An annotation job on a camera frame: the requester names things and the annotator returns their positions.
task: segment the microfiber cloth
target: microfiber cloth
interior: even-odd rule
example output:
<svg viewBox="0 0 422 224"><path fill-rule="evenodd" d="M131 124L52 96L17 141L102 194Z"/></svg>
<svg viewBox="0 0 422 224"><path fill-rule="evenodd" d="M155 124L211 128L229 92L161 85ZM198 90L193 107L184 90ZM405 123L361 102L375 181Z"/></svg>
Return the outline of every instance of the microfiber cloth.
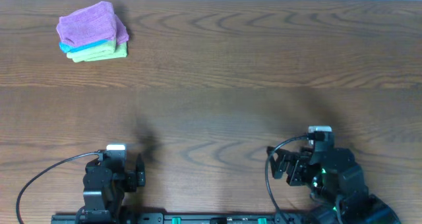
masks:
<svg viewBox="0 0 422 224"><path fill-rule="evenodd" d="M99 40L116 38L116 19L113 5L101 1L91 7L62 16L56 27L60 40L72 47L80 47Z"/></svg>
<svg viewBox="0 0 422 224"><path fill-rule="evenodd" d="M116 29L117 29L117 32L116 32L116 35L117 35L116 44L119 45L119 44L122 44L124 42L127 42L129 40L129 35L128 35L127 31L126 31L126 27L123 25L123 23L121 22L121 20L119 19L119 17L117 15L114 15L114 19L116 21ZM107 42L107 40L99 40L97 42L89 43L87 45L82 45L80 47L72 47L72 46L67 45L67 44L65 44L63 42L60 42L59 43L59 47L60 47L60 49L64 53L68 53L68 52L76 53L77 51L88 49L88 48L91 48L91 47L100 45L102 43L105 43L105 42Z"/></svg>
<svg viewBox="0 0 422 224"><path fill-rule="evenodd" d="M67 53L67 57L73 59L75 63L85 61L87 59L93 57L101 57L104 55L109 55L114 53L116 50L116 40L108 41L97 45L95 47L91 47L89 49L85 49L76 53Z"/></svg>
<svg viewBox="0 0 422 224"><path fill-rule="evenodd" d="M122 43L116 47L116 51L114 53L99 57L93 57L90 59L85 59L86 62L89 61L99 61L99 60L105 60L105 59L116 59L120 57L126 57L127 56L127 43Z"/></svg>
<svg viewBox="0 0 422 224"><path fill-rule="evenodd" d="M95 46L100 45L100 44L102 44L102 43L105 43L105 42L107 42L107 41L108 41L108 40L98 40L97 42L94 42L94 43L89 43L89 44L87 44L87 45L82 45L82 46L80 46L80 47L72 47L72 46L67 45L67 44L65 44L65 43L63 43L63 42L60 42L60 43L59 43L59 47L60 47L60 49L61 49L64 53L68 53L68 52L71 52L71 53L76 53L76 52L78 52L78 51L82 51L82 50L84 50L84 49L89 49L89 48L91 48L91 47L95 47Z"/></svg>

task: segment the black cable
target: black cable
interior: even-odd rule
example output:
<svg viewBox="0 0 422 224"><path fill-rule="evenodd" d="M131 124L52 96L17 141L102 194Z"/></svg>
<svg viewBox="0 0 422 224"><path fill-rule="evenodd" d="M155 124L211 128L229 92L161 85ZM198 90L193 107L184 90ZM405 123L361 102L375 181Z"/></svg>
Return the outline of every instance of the black cable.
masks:
<svg viewBox="0 0 422 224"><path fill-rule="evenodd" d="M336 197L336 212L337 212L337 221L339 224L343 224L342 221L342 211L340 210L340 202L343 200L343 196L341 194L337 195Z"/></svg>
<svg viewBox="0 0 422 224"><path fill-rule="evenodd" d="M80 216L82 215L82 212L84 211L85 206L82 206L79 208L79 210L76 212L76 216L75 216L75 224L79 224L80 221Z"/></svg>
<svg viewBox="0 0 422 224"><path fill-rule="evenodd" d="M78 159L78 158L85 157L85 156L88 156L88 155L98 155L98 152L89 152L89 153L80 154L80 155L76 155L74 157L64 159L63 161L57 162L56 164L52 165L51 167L48 167L47 169L43 170L41 173L39 173L34 178L32 178L29 182L27 182L26 185L19 192L18 199L16 200L16 216L18 217L19 223L25 224L22 220L22 217L20 216L19 205L20 205L20 199L22 198L22 195L24 194L24 192L25 192L26 188L28 188L28 186L30 186L36 179L38 179L40 176L42 176L43 174L45 174L47 171L51 170L52 168L54 168L58 165L61 165L63 163L66 163L68 161L72 161L74 159Z"/></svg>
<svg viewBox="0 0 422 224"><path fill-rule="evenodd" d="M282 211L281 211L281 209L278 207L278 205L277 205L277 202L276 202L276 200L274 199L274 196L272 195L272 192L271 192L271 187L270 187L270 180L268 179L268 166L269 166L269 164L270 164L270 160L271 160L271 157L276 153L276 150L279 150L282 146L284 146L284 145L286 145L286 144L289 144L290 142L294 142L294 141L297 141L297 140L306 140L306 139L308 139L308 136L307 135L302 135L302 136L297 136L297 137L294 137L294 138L290 138L290 139L287 139L286 141L284 141L284 142L282 142L282 143L280 143L280 144L278 144L271 152L270 152L270 154L268 154L268 157L266 158L266 162L265 162L265 183L266 183L266 189L267 189L267 191L268 191L268 194L270 195L270 198L271 198L271 201L272 201L272 203L274 204L274 207L276 208L276 211L278 212L278 213L280 213L280 215L282 216L282 218L283 218L283 220L286 222L286 223L289 223L289 221L288 221L288 219L285 217L285 215L282 213Z"/></svg>

